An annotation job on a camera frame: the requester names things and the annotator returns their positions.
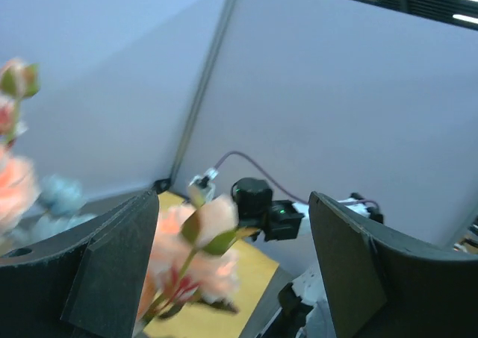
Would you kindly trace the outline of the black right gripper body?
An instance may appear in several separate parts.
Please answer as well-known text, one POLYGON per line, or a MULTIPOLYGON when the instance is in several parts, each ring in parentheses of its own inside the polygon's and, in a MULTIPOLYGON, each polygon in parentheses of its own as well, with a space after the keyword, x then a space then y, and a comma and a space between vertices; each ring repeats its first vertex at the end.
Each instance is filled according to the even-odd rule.
POLYGON ((270 185, 262 179, 241 178, 232 185, 231 197, 238 209, 238 226, 262 229, 272 204, 270 185))

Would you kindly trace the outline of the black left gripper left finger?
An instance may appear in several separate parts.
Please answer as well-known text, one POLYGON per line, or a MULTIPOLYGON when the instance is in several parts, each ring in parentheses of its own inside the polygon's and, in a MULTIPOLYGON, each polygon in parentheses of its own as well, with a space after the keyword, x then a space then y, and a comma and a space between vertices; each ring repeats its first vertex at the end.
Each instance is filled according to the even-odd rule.
POLYGON ((158 208, 147 190, 1 256, 1 336, 131 337, 158 208))

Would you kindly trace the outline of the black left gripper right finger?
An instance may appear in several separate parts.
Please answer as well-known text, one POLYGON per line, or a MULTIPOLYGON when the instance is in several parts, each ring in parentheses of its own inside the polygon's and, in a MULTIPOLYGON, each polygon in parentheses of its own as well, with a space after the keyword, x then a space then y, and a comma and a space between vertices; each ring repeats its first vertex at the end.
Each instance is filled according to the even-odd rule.
POLYGON ((476 337, 477 256, 312 192, 311 231, 337 337, 476 337))

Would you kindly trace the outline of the orange yellow wrapping paper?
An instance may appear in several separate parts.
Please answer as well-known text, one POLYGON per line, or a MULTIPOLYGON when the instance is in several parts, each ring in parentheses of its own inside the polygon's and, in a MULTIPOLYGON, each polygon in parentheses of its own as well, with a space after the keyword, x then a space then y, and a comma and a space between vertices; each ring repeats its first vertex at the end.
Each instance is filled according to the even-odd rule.
POLYGON ((279 269, 251 234, 228 195, 160 210, 133 335, 246 337, 279 269))

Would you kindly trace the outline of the blue flower stem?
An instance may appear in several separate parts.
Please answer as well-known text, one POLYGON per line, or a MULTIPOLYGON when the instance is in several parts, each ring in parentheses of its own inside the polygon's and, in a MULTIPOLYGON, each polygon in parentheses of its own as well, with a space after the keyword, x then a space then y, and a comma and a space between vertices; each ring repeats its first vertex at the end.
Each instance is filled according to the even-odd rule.
POLYGON ((44 214, 35 222, 18 224, 5 234, 13 247, 47 240, 97 217, 94 213, 81 213, 86 204, 81 184, 59 175, 42 179, 36 203, 43 209, 44 214))

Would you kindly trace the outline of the small pink bud stem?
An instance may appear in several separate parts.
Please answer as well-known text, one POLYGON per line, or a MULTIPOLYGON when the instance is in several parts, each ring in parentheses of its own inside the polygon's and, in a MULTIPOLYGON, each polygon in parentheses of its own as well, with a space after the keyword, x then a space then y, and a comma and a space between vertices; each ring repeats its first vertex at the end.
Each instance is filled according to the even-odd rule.
POLYGON ((186 304, 235 313, 238 254, 232 246, 257 233, 238 226, 236 204, 227 195, 198 209, 185 203, 159 211, 134 330, 186 304))

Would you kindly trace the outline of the large peach peony stem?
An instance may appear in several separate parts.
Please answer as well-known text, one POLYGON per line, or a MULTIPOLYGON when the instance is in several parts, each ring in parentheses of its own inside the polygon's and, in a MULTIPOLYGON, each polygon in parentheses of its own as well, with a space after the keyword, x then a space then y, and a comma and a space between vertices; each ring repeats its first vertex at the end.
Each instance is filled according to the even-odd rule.
POLYGON ((33 163, 3 152, 1 157, 1 235, 14 229, 40 194, 33 163))

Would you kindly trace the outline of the pink rose flower stem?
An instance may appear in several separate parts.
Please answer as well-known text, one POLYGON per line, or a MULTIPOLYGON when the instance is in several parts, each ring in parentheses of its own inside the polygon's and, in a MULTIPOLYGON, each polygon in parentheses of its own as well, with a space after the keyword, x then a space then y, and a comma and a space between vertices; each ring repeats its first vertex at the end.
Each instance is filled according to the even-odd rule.
POLYGON ((1 94, 7 96, 7 110, 1 123, 1 135, 6 149, 11 149, 22 133, 20 107, 23 100, 35 96, 40 90, 38 63, 26 63, 19 58, 8 60, 1 68, 1 94))

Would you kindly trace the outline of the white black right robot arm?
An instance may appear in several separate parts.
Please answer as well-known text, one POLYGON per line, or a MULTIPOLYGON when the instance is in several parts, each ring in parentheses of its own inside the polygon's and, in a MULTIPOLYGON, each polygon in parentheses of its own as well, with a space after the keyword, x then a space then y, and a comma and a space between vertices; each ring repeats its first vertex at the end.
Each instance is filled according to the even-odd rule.
POLYGON ((270 185, 257 178, 238 180, 231 196, 238 206, 240 225, 258 227, 252 241, 279 264, 240 335, 304 337, 307 319, 316 316, 321 336, 333 337, 308 204, 273 199, 270 185))

